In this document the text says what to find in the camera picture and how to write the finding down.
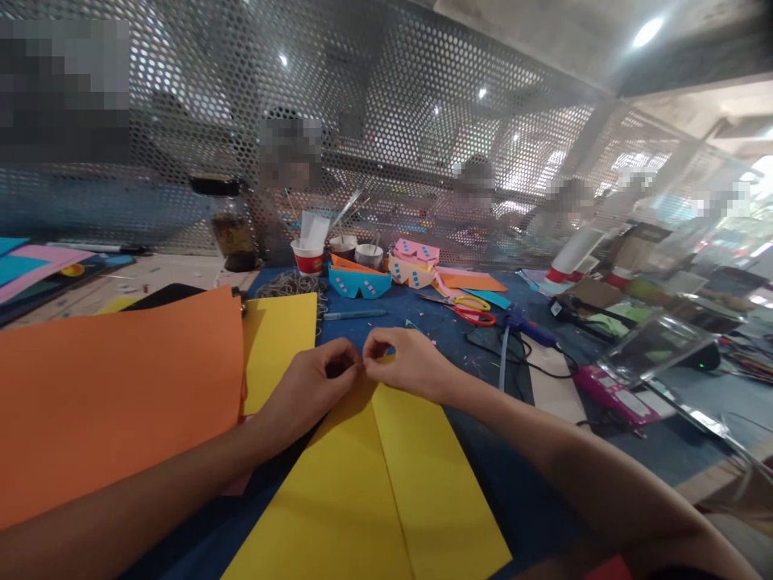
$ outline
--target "hand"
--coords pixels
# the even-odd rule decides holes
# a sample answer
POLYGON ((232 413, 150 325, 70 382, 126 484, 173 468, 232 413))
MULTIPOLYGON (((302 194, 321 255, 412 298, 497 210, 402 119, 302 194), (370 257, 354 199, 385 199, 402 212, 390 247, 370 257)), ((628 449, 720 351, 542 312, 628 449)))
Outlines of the hand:
POLYGON ((299 352, 260 414, 290 445, 351 390, 361 371, 362 358, 345 338, 299 352))
POLYGON ((462 371, 418 330, 375 328, 365 341, 362 357, 371 379, 436 403, 454 404, 453 390, 459 384, 454 379, 462 371), (378 362, 390 346, 397 351, 394 362, 378 362))

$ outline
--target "red scissors handle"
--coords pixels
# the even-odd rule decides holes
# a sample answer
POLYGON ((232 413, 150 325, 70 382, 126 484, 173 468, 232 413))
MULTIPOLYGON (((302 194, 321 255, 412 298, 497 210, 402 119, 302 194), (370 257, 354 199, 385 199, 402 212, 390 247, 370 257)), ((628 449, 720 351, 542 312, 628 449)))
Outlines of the red scissors handle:
POLYGON ((497 319, 494 317, 494 315, 488 312, 482 312, 481 310, 463 309, 461 306, 454 306, 453 309, 460 317, 476 326, 494 326, 497 323, 497 319), (477 316, 478 319, 475 320, 469 315, 477 316))

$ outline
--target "scissors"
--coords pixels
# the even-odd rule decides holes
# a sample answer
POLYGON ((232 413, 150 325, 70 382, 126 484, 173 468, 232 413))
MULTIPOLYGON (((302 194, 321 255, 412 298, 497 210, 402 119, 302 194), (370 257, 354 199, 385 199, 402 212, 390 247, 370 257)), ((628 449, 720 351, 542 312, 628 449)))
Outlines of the scissors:
POLYGON ((496 324, 497 319, 493 314, 488 311, 491 310, 491 304, 485 300, 481 300, 476 296, 457 296, 456 298, 439 298, 435 296, 428 296, 427 294, 419 294, 425 300, 431 302, 437 302, 453 309, 460 317, 464 318, 467 322, 470 322, 476 326, 493 326, 496 324), (470 315, 478 316, 475 320, 470 315))

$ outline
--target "jar lid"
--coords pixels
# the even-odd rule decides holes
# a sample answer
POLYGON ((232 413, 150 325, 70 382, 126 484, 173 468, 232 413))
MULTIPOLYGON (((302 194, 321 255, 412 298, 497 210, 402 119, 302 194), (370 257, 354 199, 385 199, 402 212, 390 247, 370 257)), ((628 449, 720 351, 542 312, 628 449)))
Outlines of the jar lid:
POLYGON ((242 182, 236 176, 218 173, 193 173, 191 189, 207 197, 238 197, 242 182))

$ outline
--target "orange paper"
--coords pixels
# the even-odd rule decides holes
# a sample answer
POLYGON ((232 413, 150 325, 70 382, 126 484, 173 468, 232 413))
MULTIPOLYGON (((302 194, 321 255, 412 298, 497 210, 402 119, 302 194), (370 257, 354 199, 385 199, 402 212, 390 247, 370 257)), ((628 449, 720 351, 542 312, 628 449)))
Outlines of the orange paper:
POLYGON ((378 270, 374 270, 373 268, 368 268, 367 266, 361 266, 357 262, 352 262, 351 260, 342 258, 341 256, 336 256, 335 254, 331 254, 330 257, 333 259, 333 270, 341 269, 349 271, 360 271, 364 272, 365 274, 371 274, 373 276, 389 275, 386 272, 380 272, 378 270))
POLYGON ((231 429, 243 373, 230 286, 0 333, 0 529, 231 429))
POLYGON ((449 288, 469 288, 470 290, 490 290, 491 292, 507 292, 507 287, 502 286, 490 275, 458 275, 440 274, 443 284, 449 288))

